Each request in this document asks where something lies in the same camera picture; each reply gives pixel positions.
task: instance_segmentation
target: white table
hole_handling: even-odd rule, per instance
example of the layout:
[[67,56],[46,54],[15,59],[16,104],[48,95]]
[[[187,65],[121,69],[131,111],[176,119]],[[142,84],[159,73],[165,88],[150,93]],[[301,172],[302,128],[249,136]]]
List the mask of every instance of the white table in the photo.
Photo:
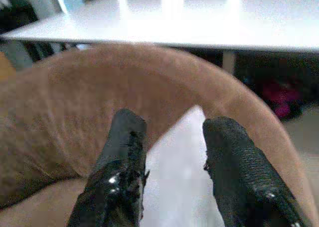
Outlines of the white table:
[[319,0],[97,0],[0,37],[319,53]]

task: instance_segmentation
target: white surface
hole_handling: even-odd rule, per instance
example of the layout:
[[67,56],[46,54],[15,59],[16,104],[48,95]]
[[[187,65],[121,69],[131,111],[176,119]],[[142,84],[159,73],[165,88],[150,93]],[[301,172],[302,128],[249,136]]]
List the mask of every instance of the white surface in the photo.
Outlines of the white surface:
[[319,0],[97,0],[1,37],[319,52]]
[[203,166],[205,116],[192,108],[148,153],[141,227],[223,227]]

